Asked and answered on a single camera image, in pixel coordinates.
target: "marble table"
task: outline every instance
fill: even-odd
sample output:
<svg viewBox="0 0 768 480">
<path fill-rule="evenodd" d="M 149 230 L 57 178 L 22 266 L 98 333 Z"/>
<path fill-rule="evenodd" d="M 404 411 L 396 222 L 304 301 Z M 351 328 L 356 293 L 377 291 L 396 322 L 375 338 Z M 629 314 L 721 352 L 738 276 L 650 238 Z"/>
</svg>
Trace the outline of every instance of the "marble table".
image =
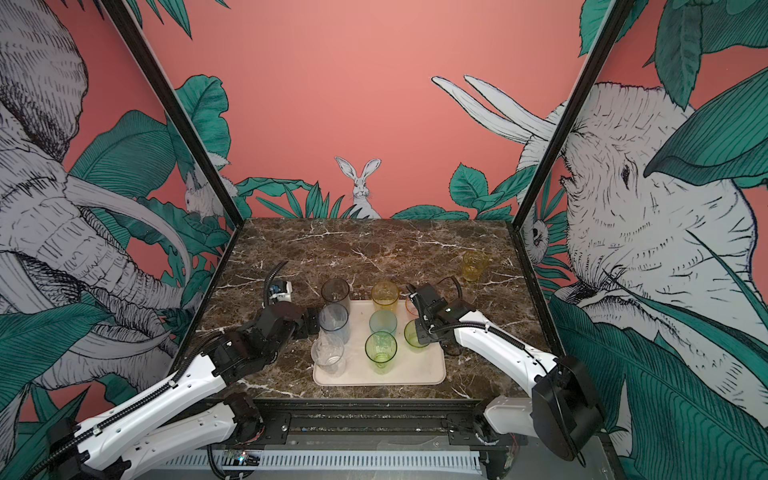
<svg viewBox="0 0 768 480">
<path fill-rule="evenodd" d="M 490 267 L 474 283 L 459 276 L 461 257 L 468 250 L 482 250 L 491 258 Z M 262 279 L 282 259 L 289 263 L 279 278 L 293 282 L 293 301 L 301 306 L 322 306 L 320 287 L 335 276 L 351 284 L 353 300 L 367 300 L 371 286 L 379 280 L 419 285 L 455 274 L 468 302 L 507 332 L 548 351 L 506 225 L 473 220 L 248 220 L 213 287 L 207 310 L 195 326 L 195 337 L 252 319 L 260 302 Z M 453 289 L 450 282 L 439 286 L 446 299 L 455 297 Z M 247 390 L 249 395 L 265 399 L 525 396 L 499 369 L 463 348 L 446 352 L 446 377 L 439 385 L 321 387 L 312 378 L 310 347 L 315 338 L 292 341 L 273 365 L 221 395 Z"/>
</svg>

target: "green leaf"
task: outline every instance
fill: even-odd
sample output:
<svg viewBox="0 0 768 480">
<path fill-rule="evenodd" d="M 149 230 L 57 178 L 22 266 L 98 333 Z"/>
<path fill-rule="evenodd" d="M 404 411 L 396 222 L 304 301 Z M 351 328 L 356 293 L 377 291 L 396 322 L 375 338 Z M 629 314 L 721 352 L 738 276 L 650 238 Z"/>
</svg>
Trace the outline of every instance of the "green leaf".
<svg viewBox="0 0 768 480">
<path fill-rule="evenodd" d="M 197 292 L 204 292 L 210 284 L 210 279 L 214 275 L 208 270 L 199 270 L 192 274 L 190 282 L 184 287 L 184 293 L 181 295 L 181 304 L 187 305 Z"/>
<path fill-rule="evenodd" d="M 451 211 L 435 215 L 432 217 L 432 220 L 469 220 L 469 214 L 466 212 Z"/>
<path fill-rule="evenodd" d="M 560 240 L 563 240 L 568 234 L 565 232 L 565 230 L 558 231 L 558 232 L 552 232 L 549 231 L 549 243 L 557 243 Z"/>
<path fill-rule="evenodd" d="M 568 212 L 563 210 L 559 214 L 552 215 L 547 220 L 544 220 L 544 223 L 547 225 L 558 225 L 560 223 L 568 225 Z"/>
<path fill-rule="evenodd" d="M 478 197 L 488 195 L 488 181 L 481 171 L 459 164 L 451 177 L 449 191 L 458 205 L 471 208 Z"/>
<path fill-rule="evenodd" d="M 665 339 L 661 336 L 661 332 L 656 332 L 656 338 L 654 338 L 654 343 L 660 346 L 661 348 L 667 350 L 672 355 L 676 356 L 678 359 L 680 359 L 681 362 L 683 362 L 683 357 L 680 356 L 680 354 L 677 352 L 677 350 L 672 347 Z"/>
<path fill-rule="evenodd" d="M 564 193 L 565 190 L 561 188 L 560 191 L 558 191 L 554 197 L 552 197 L 552 200 L 549 202 L 546 210 L 544 210 L 544 212 L 541 214 L 541 218 L 547 218 L 552 212 L 554 212 L 554 209 L 557 208 L 560 204 L 560 200 L 562 200 Z"/>
<path fill-rule="evenodd" d="M 165 125 L 132 110 L 88 145 L 69 174 L 133 198 L 163 185 L 175 166 Z"/>
<path fill-rule="evenodd" d="M 35 406 L 35 414 L 38 416 L 38 422 L 47 422 L 58 412 L 58 407 L 51 400 L 48 390 L 35 385 L 31 385 L 32 404 Z"/>
<path fill-rule="evenodd" d="M 621 27 L 619 35 L 616 37 L 616 41 L 621 40 L 621 38 L 627 34 L 629 29 L 632 28 L 632 25 L 634 25 L 635 21 L 640 17 L 640 14 L 643 13 L 646 5 L 648 5 L 648 0 L 634 0 L 634 5 L 632 5 L 632 9 L 629 12 L 629 16 L 627 16 L 627 20 L 624 21 L 624 26 Z"/>
<path fill-rule="evenodd" d="M 320 182 L 316 182 L 312 188 L 310 188 L 310 192 L 306 195 L 304 211 L 306 212 L 307 218 L 310 218 L 311 214 L 317 212 L 316 208 L 319 206 L 318 201 L 323 201 L 323 193 L 320 191 Z"/>
<path fill-rule="evenodd" d="M 282 208 L 280 205 L 270 202 L 266 198 L 256 197 L 256 200 L 261 202 L 262 205 L 269 208 L 270 210 L 272 210 L 278 215 L 282 215 L 285 218 L 298 218 L 296 215 L 290 213 L 288 210 Z"/>
<path fill-rule="evenodd" d="M 40 376 L 91 327 L 112 313 L 87 303 L 72 303 L 39 313 L 0 315 L 0 409 L 22 387 Z"/>
<path fill-rule="evenodd" d="M 140 27 L 143 27 L 143 23 L 141 21 L 141 10 L 139 10 L 139 4 L 137 0 L 127 0 L 128 6 L 131 7 L 131 10 L 134 13 L 134 17 L 136 17 L 136 22 L 138 22 Z"/>
<path fill-rule="evenodd" d="M 495 194 L 477 197 L 475 201 L 472 202 L 472 208 L 476 209 L 478 213 L 484 212 L 489 208 L 500 205 L 501 202 L 499 202 L 499 199 L 502 197 L 504 197 L 504 192 L 496 192 Z"/>
<path fill-rule="evenodd" d="M 733 271 L 733 269 L 728 266 L 725 261 L 720 258 L 720 255 L 717 253 L 714 253 L 711 248 L 709 248 L 703 241 L 699 239 L 696 235 L 693 234 L 690 230 L 686 230 L 689 235 L 691 235 L 702 247 L 707 249 L 707 252 L 710 253 L 712 258 L 717 260 L 717 262 L 725 269 L 726 272 L 728 272 L 728 275 L 733 280 L 733 282 L 739 287 L 739 290 L 741 290 L 741 293 L 744 294 L 746 299 L 750 302 L 750 305 L 755 310 L 755 313 L 757 313 L 757 316 L 760 318 L 760 320 L 763 321 L 763 325 L 768 327 L 768 309 L 766 308 L 765 303 L 762 302 L 759 298 L 757 298 L 757 295 L 752 291 L 752 289 L 747 286 L 747 284 L 744 282 L 744 280 L 741 279 L 740 276 L 736 275 L 736 272 Z"/>
<path fill-rule="evenodd" d="M 283 184 L 283 190 L 286 193 L 286 197 L 288 198 L 288 204 L 290 205 L 290 209 L 293 210 L 293 213 L 298 218 L 303 218 L 304 215 L 301 213 L 301 206 L 299 205 L 299 201 L 296 199 L 296 195 L 293 194 L 292 191 L 288 187 Z"/>
<path fill-rule="evenodd" d="M 512 207 L 507 206 L 503 208 L 497 208 L 496 210 L 488 210 L 477 216 L 477 220 L 503 220 L 511 221 L 509 214 L 512 212 Z"/>
<path fill-rule="evenodd" d="M 560 278 L 563 280 L 569 280 L 568 275 L 563 273 L 562 270 L 559 270 L 556 268 L 543 268 L 541 266 L 534 265 L 533 270 L 535 270 L 536 273 L 542 278 L 548 278 L 548 279 Z"/>
<path fill-rule="evenodd" d="M 768 68 L 708 101 L 645 167 L 693 185 L 768 173 Z"/>
<path fill-rule="evenodd" d="M 568 271 L 571 270 L 570 265 L 568 265 L 566 262 L 561 262 L 560 260 L 554 257 L 544 257 L 544 259 L 541 261 L 541 264 L 549 265 L 549 266 L 559 266 L 560 268 L 565 268 Z"/>
<path fill-rule="evenodd" d="M 0 480 L 18 480 L 23 478 L 33 465 L 37 465 L 38 462 L 46 458 L 50 448 L 48 444 L 48 430 L 61 419 L 74 421 L 87 393 L 88 389 L 84 390 L 80 395 L 74 397 L 67 405 L 62 407 L 61 410 L 57 411 L 47 422 L 40 425 L 40 428 L 24 442 L 24 445 L 19 447 L 16 455 L 13 455 L 13 458 L 5 464 L 5 468 L 0 472 Z"/>
<path fill-rule="evenodd" d="M 214 248 L 206 246 L 206 235 L 195 230 L 185 220 L 185 217 L 188 215 L 186 211 L 176 207 L 170 202 L 166 204 L 161 203 L 157 198 L 152 198 L 150 200 L 138 198 L 136 201 L 155 212 L 160 218 L 173 227 L 179 234 L 179 237 L 181 237 L 184 245 L 187 246 L 190 255 L 197 255 L 200 252 L 213 253 L 214 255 L 219 254 Z M 159 243 L 161 247 L 163 247 L 163 250 L 165 250 L 165 253 L 168 253 L 169 255 L 176 252 L 173 244 L 171 244 L 164 235 L 144 222 L 121 214 L 113 215 L 115 220 L 121 226 L 127 228 L 128 231 L 131 232 L 131 236 L 136 237 L 149 245 Z"/>
<path fill-rule="evenodd" d="M 592 44 L 598 36 L 603 18 L 608 13 L 608 7 L 611 6 L 611 0 L 584 0 L 581 6 L 581 25 L 579 35 L 581 36 L 581 53 L 579 56 L 589 53 Z"/>
<path fill-rule="evenodd" d="M 547 255 L 557 255 L 558 253 L 568 252 L 568 247 L 565 245 L 550 245 L 547 249 Z"/>
<path fill-rule="evenodd" d="M 445 213 L 445 208 L 436 205 L 416 205 L 406 208 L 392 215 L 392 218 L 398 220 L 430 220 L 437 215 Z"/>
<path fill-rule="evenodd" d="M 541 191 L 541 216 L 538 218 L 546 218 L 544 213 L 548 209 L 549 205 L 549 184 L 552 182 L 552 170 L 547 174 L 547 180 L 544 182 L 544 188 Z"/>
<path fill-rule="evenodd" d="M 701 48 L 714 53 L 734 45 L 768 47 L 768 2 L 761 1 L 737 15 L 727 12 L 727 2 L 701 11 Z"/>
<path fill-rule="evenodd" d="M 132 399 L 138 393 L 126 379 L 116 373 L 108 373 L 97 381 L 106 388 L 104 400 L 116 406 Z"/>
<path fill-rule="evenodd" d="M 184 8 L 184 2 L 181 0 L 160 0 L 160 4 L 168 10 L 167 3 L 180 3 Z M 176 90 L 179 96 L 181 106 L 189 115 L 192 125 L 205 145 L 205 149 L 211 153 L 218 154 L 224 158 L 230 152 L 230 128 L 227 121 L 221 117 L 221 114 L 230 107 L 227 100 L 227 93 L 221 86 L 221 80 L 216 77 L 207 77 L 205 75 L 196 75 L 189 77 L 187 81 Z M 176 158 L 179 164 L 179 173 L 181 178 L 186 181 L 187 174 L 194 175 L 195 160 L 189 151 L 187 144 L 181 139 L 175 125 L 170 119 L 167 119 L 168 132 L 173 141 L 176 151 Z"/>
<path fill-rule="evenodd" d="M 726 12 L 728 15 L 738 15 L 744 10 L 747 10 L 757 0 L 728 0 L 726 3 Z"/>
<path fill-rule="evenodd" d="M 239 197 L 247 197 L 248 195 L 251 195 L 254 190 L 264 192 L 270 197 L 282 197 L 283 194 L 286 193 L 286 188 L 289 190 L 295 190 L 297 188 L 309 190 L 312 188 L 312 186 L 304 180 L 281 180 L 277 178 L 262 177 L 247 178 L 235 185 L 235 187 L 237 188 L 237 195 Z"/>
<path fill-rule="evenodd" d="M 237 211 L 240 212 L 240 216 L 244 220 L 248 220 L 253 216 L 253 211 L 248 206 L 248 201 L 245 197 L 232 197 L 232 201 L 234 201 Z"/>
<path fill-rule="evenodd" d="M 701 9 L 664 6 L 656 36 L 656 72 L 670 99 L 688 106 L 701 67 Z"/>
<path fill-rule="evenodd" d="M 215 230 L 208 235 L 208 238 L 205 240 L 205 246 L 211 248 L 223 247 L 230 241 L 230 237 L 230 233 L 226 230 Z"/>
<path fill-rule="evenodd" d="M 536 281 L 538 282 L 538 285 L 542 289 L 549 288 L 550 290 L 553 290 L 555 292 L 560 290 L 560 286 L 558 284 L 556 284 L 555 282 L 553 282 L 552 280 L 547 280 L 545 278 L 536 277 Z"/>
<path fill-rule="evenodd" d="M 676 356 L 633 329 L 592 323 L 583 310 L 556 296 L 550 298 L 549 309 L 565 351 L 589 368 L 609 429 L 616 425 L 626 382 L 631 458 L 639 475 L 759 478 L 766 471 L 768 433 Z M 709 461 L 713 452 L 719 461 Z"/>
<path fill-rule="evenodd" d="M 723 325 L 716 320 L 682 307 L 656 302 L 639 296 L 624 288 L 624 286 L 616 282 L 616 279 L 612 280 L 622 290 L 631 294 L 638 302 L 688 325 L 704 336 L 704 338 L 730 353 L 735 359 L 744 364 L 763 385 L 768 386 L 768 346 L 765 343 L 760 342 L 741 330 Z"/>
<path fill-rule="evenodd" d="M 189 38 L 192 38 L 190 30 L 190 19 L 187 16 L 187 7 L 184 6 L 184 0 L 157 0 L 163 5 L 165 11 L 170 17 L 184 29 Z"/>
<path fill-rule="evenodd" d="M 329 218 L 339 218 L 339 208 L 341 208 L 341 200 L 344 200 L 343 195 L 339 197 L 339 199 L 333 204 L 333 208 L 331 209 L 331 214 Z"/>
<path fill-rule="evenodd" d="M 160 23 L 165 24 L 165 22 L 163 22 L 163 17 L 160 16 L 160 10 L 157 8 L 157 4 L 154 2 L 154 0 L 147 0 L 147 3 L 154 11 L 154 14 L 157 15 L 157 18 L 160 19 Z"/>
<path fill-rule="evenodd" d="M 326 195 L 326 199 L 323 200 L 323 204 L 320 205 L 319 214 L 316 212 L 315 218 L 328 218 L 328 206 L 331 203 L 331 194 Z"/>
<path fill-rule="evenodd" d="M 505 201 L 522 192 L 524 188 L 531 184 L 531 180 L 533 180 L 535 173 L 536 165 L 522 168 L 494 188 L 492 192 L 493 194 L 498 192 L 505 193 L 504 196 L 499 199 L 498 205 L 503 204 Z"/>
<path fill-rule="evenodd" d="M 114 237 L 121 247 L 127 248 L 128 242 L 131 241 L 131 232 L 120 226 L 120 224 L 112 217 L 108 211 L 103 208 L 91 208 L 93 213 L 100 222 L 109 230 L 109 233 Z"/>
</svg>

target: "elephant eye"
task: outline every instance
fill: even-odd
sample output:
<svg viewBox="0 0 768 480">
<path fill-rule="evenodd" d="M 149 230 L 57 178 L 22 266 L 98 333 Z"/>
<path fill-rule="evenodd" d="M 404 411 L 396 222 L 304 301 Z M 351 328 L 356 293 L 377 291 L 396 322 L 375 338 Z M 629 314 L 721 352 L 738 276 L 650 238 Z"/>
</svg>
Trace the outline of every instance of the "elephant eye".
<svg viewBox="0 0 768 480">
<path fill-rule="evenodd" d="M 624 181 L 624 186 L 629 190 L 629 167 L 627 165 L 621 169 L 621 179 Z"/>
</svg>

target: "pink wall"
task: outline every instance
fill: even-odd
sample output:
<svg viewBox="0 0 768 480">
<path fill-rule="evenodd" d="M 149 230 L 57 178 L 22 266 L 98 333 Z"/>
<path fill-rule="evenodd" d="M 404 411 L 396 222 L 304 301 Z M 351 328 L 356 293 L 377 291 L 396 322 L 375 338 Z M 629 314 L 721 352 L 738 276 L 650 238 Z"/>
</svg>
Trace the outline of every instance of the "pink wall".
<svg viewBox="0 0 768 480">
<path fill-rule="evenodd" d="M 521 145 L 477 125 L 432 76 L 471 90 L 462 78 L 470 74 L 545 116 L 568 97 L 584 60 L 579 2 L 188 2 L 192 39 L 139 3 L 175 88 L 197 74 L 223 82 L 225 177 L 319 180 L 332 199 L 346 195 L 343 210 L 352 181 L 333 158 L 358 173 L 381 158 L 368 187 L 382 217 L 416 204 L 472 211 L 449 196 L 459 163 L 484 172 L 491 189 L 515 172 Z M 255 217 L 274 215 L 249 204 Z"/>
</svg>

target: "plastic cup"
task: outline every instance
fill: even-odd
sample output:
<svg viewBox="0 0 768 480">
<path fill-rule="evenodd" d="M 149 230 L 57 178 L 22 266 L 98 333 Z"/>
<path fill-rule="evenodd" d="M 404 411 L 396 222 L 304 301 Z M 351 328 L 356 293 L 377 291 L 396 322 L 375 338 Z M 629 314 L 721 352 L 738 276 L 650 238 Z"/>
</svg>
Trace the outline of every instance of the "plastic cup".
<svg viewBox="0 0 768 480">
<path fill-rule="evenodd" d="M 323 284 L 320 295 L 328 303 L 340 303 L 349 312 L 349 298 L 351 290 L 349 284 L 343 278 L 332 278 Z"/>
<path fill-rule="evenodd" d="M 385 373 L 397 353 L 397 340 L 387 332 L 372 333 L 366 340 L 366 355 L 376 366 L 378 373 Z"/>
<path fill-rule="evenodd" d="M 422 345 L 419 343 L 419 336 L 416 335 L 416 321 L 411 320 L 408 322 L 408 325 L 406 325 L 406 329 L 403 331 L 402 335 L 406 338 L 406 342 L 410 346 L 416 349 L 423 349 L 427 345 Z"/>
<path fill-rule="evenodd" d="M 379 310 L 371 315 L 371 319 L 368 320 L 368 326 L 371 327 L 371 332 L 387 332 L 389 335 L 395 335 L 397 330 L 397 315 L 389 310 Z"/>
<path fill-rule="evenodd" d="M 483 271 L 488 268 L 488 256 L 483 252 L 470 251 L 462 260 L 462 276 L 469 282 L 480 280 Z"/>
<path fill-rule="evenodd" d="M 312 361 L 329 375 L 339 376 L 344 373 L 346 359 L 344 344 L 335 335 L 322 335 L 312 344 Z"/>
<path fill-rule="evenodd" d="M 394 312 L 397 308 L 397 300 L 400 298 L 400 289 L 388 280 L 376 282 L 371 289 L 371 298 L 377 310 L 389 310 Z"/>
<path fill-rule="evenodd" d="M 349 312 L 340 303 L 329 303 L 320 310 L 317 324 L 328 335 L 338 336 L 342 343 L 349 342 Z"/>
</svg>

